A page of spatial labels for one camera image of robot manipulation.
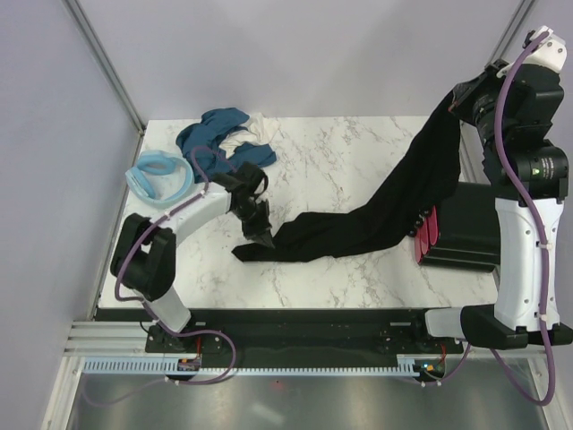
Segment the black and pink drawer box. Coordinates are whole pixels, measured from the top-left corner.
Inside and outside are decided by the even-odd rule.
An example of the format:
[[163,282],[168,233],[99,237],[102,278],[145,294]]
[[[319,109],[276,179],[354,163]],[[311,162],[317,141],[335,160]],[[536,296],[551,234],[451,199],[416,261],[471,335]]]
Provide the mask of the black and pink drawer box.
[[500,226],[488,185],[460,182],[456,192],[422,211],[408,232],[420,265],[491,272],[500,265]]

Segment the blue t shirt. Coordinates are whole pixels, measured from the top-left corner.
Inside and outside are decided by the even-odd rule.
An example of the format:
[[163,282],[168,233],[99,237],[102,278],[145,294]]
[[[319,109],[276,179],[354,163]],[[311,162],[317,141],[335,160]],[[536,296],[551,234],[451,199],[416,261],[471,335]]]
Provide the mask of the blue t shirt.
[[260,168],[274,164],[278,157],[270,142],[278,129],[278,120],[262,114],[250,116],[236,107],[216,108],[204,113],[200,122],[186,126],[175,144],[185,159],[212,176],[245,162]]

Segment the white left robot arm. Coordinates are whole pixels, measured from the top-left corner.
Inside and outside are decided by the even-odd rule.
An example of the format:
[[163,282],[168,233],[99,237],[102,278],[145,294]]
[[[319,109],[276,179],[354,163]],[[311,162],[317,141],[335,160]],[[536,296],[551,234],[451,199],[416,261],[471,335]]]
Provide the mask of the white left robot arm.
[[197,339],[189,325],[191,311],[174,287],[178,246],[205,224],[231,212],[241,221],[245,239],[273,248],[269,203],[261,198],[268,185],[260,168],[245,163],[236,172],[216,174],[188,201],[155,218],[133,213],[125,219],[110,263],[115,298],[123,300],[122,286],[132,290],[131,299],[145,305],[165,326],[166,343],[175,351],[189,351]]

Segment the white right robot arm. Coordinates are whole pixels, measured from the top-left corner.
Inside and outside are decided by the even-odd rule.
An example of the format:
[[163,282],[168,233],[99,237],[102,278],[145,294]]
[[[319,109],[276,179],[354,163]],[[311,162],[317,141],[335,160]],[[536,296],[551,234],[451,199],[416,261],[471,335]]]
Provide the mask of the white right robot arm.
[[[480,348],[518,349],[540,345],[540,316],[547,317],[549,341],[569,345],[572,330],[560,322],[554,296],[554,269],[543,268],[542,235],[534,216],[500,162],[494,141],[496,102],[507,62],[498,60],[454,89],[451,113],[472,125],[483,145],[483,172],[495,193],[491,208],[500,225],[500,285],[493,304],[436,308],[425,322],[410,330],[412,346],[423,353],[442,338],[466,340]],[[563,100],[558,73],[524,64],[511,83],[503,110],[503,143],[514,173],[523,183],[543,221],[543,236],[557,238],[564,201],[569,193],[569,162],[565,152],[546,137]]]

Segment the black t shirt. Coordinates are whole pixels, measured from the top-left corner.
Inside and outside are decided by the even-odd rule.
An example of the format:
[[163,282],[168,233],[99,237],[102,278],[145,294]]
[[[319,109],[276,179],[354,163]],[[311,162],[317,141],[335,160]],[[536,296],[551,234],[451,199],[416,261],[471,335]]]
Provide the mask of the black t shirt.
[[366,204],[348,213],[303,212],[278,229],[273,248],[250,243],[232,254],[241,262],[311,262],[398,245],[421,212],[458,187],[460,124],[449,112],[453,101],[450,91]]

